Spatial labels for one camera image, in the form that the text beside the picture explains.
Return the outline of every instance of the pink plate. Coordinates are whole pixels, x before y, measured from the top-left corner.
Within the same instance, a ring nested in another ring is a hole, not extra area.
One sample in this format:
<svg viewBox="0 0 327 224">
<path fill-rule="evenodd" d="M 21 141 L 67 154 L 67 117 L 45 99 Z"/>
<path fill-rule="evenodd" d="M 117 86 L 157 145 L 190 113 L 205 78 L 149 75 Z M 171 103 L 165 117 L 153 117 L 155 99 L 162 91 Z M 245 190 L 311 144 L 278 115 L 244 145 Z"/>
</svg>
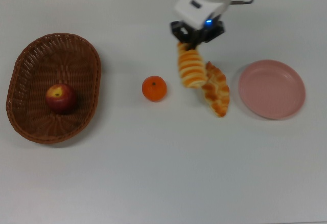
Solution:
<svg viewBox="0 0 327 224">
<path fill-rule="evenodd" d="M 239 92 L 253 112 L 269 119 L 296 114 L 306 99 L 298 73 L 275 60 L 260 60 L 248 66 L 241 75 Z"/>
</svg>

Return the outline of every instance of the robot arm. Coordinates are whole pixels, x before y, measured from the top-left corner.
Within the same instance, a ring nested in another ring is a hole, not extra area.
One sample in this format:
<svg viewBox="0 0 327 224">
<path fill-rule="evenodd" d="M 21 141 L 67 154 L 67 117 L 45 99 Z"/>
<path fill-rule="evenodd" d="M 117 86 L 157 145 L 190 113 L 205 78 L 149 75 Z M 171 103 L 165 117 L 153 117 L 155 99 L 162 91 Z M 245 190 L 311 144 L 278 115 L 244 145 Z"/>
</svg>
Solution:
<svg viewBox="0 0 327 224">
<path fill-rule="evenodd" d="M 181 21 L 171 23 L 173 34 L 194 49 L 202 42 L 209 42 L 224 33 L 219 21 L 232 0 L 179 0 L 175 12 Z"/>
</svg>

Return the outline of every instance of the white robot body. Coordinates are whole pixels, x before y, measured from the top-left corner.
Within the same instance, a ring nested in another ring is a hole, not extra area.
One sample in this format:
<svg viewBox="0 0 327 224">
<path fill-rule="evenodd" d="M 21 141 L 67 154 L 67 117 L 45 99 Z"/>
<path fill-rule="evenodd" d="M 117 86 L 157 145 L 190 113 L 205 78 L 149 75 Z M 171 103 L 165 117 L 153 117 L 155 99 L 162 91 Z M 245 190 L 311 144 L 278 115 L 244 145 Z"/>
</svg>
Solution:
<svg viewBox="0 0 327 224">
<path fill-rule="evenodd" d="M 179 0 L 175 12 L 187 25 L 199 30 L 206 21 L 225 12 L 230 3 L 231 0 Z"/>
</svg>

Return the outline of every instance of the croissant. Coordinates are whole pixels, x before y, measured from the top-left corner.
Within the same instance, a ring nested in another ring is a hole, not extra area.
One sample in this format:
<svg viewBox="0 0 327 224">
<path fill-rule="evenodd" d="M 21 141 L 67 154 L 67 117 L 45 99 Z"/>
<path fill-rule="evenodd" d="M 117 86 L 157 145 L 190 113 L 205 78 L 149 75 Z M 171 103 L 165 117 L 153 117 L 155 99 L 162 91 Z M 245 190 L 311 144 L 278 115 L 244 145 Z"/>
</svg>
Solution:
<svg viewBox="0 0 327 224">
<path fill-rule="evenodd" d="M 224 117 L 229 105 L 229 87 L 220 69 L 208 62 L 206 64 L 208 81 L 202 86 L 206 102 L 218 117 Z"/>
<path fill-rule="evenodd" d="M 202 57 L 197 50 L 186 50 L 185 43 L 178 44 L 178 70 L 182 84 L 189 88 L 200 88 L 208 77 Z"/>
</svg>

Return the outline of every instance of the basket rim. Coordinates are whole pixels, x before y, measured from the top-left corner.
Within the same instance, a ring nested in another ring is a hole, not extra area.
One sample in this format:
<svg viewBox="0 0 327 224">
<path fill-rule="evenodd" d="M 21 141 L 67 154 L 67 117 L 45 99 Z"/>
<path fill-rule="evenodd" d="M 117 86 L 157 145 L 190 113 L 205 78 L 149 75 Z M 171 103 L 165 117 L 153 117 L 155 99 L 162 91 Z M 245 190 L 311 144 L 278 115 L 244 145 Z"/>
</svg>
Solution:
<svg viewBox="0 0 327 224">
<path fill-rule="evenodd" d="M 35 47 L 42 40 L 52 39 L 56 36 L 63 36 L 63 35 L 66 36 L 67 38 L 75 38 L 75 39 L 80 40 L 81 42 L 83 42 L 83 44 L 88 46 L 91 49 L 91 51 L 93 52 L 93 54 L 95 56 L 95 63 L 96 63 L 96 69 L 97 69 L 96 75 L 94 76 L 94 80 L 93 80 L 94 87 L 96 88 L 96 90 L 92 95 L 93 97 L 91 100 L 92 101 L 91 108 L 90 108 L 87 116 L 85 117 L 84 121 L 78 127 L 76 127 L 74 130 L 72 130 L 71 132 L 64 134 L 64 135 L 51 136 L 48 139 L 41 139 L 41 138 L 38 138 L 38 137 L 35 137 L 35 136 L 29 134 L 28 132 L 26 132 L 24 129 L 22 129 L 20 127 L 20 125 L 16 122 L 15 116 L 12 112 L 12 102 L 10 102 L 10 101 L 13 100 L 14 89 L 16 86 L 16 82 L 18 80 L 17 76 L 19 74 L 19 69 L 23 63 L 23 59 L 24 59 L 25 55 L 27 55 L 29 53 L 30 49 Z M 97 109 L 97 105 L 98 105 L 100 80 L 101 80 L 101 61 L 100 61 L 99 54 L 96 51 L 96 49 L 94 48 L 94 46 L 89 41 L 87 41 L 85 38 L 83 38 L 79 35 L 76 35 L 76 34 L 71 34 L 71 33 L 52 33 L 52 34 L 47 34 L 42 37 L 39 37 L 38 39 L 31 42 L 30 44 L 27 45 L 27 47 L 25 47 L 23 49 L 23 51 L 18 56 L 18 58 L 15 62 L 13 74 L 12 74 L 9 88 L 8 88 L 8 95 L 7 95 L 7 102 L 6 102 L 6 111 L 7 111 L 8 119 L 9 119 L 11 125 L 13 126 L 13 128 L 15 129 L 15 131 L 27 140 L 30 140 L 30 141 L 33 141 L 36 143 L 40 143 L 40 144 L 54 144 L 54 143 L 59 143 L 59 142 L 68 140 L 68 139 L 72 138 L 73 136 L 77 135 L 78 133 L 80 133 L 89 124 L 92 117 L 94 116 L 95 111 Z"/>
</svg>

